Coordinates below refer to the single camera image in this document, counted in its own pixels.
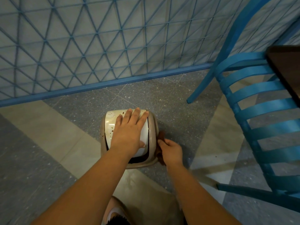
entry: brown cloth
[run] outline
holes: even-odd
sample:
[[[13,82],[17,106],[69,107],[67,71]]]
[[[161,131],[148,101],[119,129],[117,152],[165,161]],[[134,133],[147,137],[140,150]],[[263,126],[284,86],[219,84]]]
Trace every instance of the brown cloth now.
[[[158,158],[158,161],[160,162],[161,165],[165,166],[165,162],[163,160],[163,151],[161,150],[157,140],[162,140],[165,142],[165,131],[159,131],[158,136],[156,138],[156,149],[154,155]]]

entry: forearm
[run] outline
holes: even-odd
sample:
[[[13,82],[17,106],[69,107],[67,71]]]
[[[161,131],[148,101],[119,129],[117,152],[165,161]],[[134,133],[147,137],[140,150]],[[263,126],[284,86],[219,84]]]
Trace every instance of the forearm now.
[[[189,225],[240,224],[183,166],[168,167],[183,213]]]
[[[33,224],[100,224],[129,158],[111,148]]]

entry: person's right arm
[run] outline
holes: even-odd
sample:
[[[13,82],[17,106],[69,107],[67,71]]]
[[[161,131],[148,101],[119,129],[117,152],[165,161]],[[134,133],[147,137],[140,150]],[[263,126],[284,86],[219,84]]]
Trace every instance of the person's right arm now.
[[[165,142],[158,140],[187,223],[240,224],[183,166],[181,146],[172,140],[165,139]]]

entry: wall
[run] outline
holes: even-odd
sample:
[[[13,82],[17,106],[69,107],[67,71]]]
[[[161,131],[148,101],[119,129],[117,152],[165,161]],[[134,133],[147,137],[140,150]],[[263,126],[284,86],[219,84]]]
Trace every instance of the wall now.
[[[0,100],[212,62],[248,2],[1,0]],[[270,1],[232,53],[266,49],[299,6]]]

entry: metal chair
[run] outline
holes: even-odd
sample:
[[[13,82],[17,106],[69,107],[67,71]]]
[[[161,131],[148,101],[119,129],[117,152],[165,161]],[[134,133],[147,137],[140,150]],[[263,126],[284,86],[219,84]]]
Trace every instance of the metal chair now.
[[[193,102],[212,81],[213,77],[216,77],[272,191],[226,184],[218,184],[217,187],[219,190],[253,197],[300,212],[300,175],[276,176],[270,165],[271,163],[288,163],[300,160],[300,145],[263,151],[258,143],[258,140],[261,139],[300,131],[300,119],[279,122],[254,129],[251,129],[247,122],[248,119],[262,114],[297,108],[297,105],[292,98],[286,98],[263,102],[241,110],[238,102],[249,96],[261,92],[285,89],[281,82],[276,80],[276,75],[267,82],[252,84],[234,93],[229,88],[232,84],[244,78],[274,73],[265,60],[264,52],[239,53],[228,57],[246,24],[269,1],[251,0],[241,11],[233,23],[213,66],[201,84],[187,99],[187,102]],[[222,73],[228,71],[230,68],[239,70],[224,77]]]

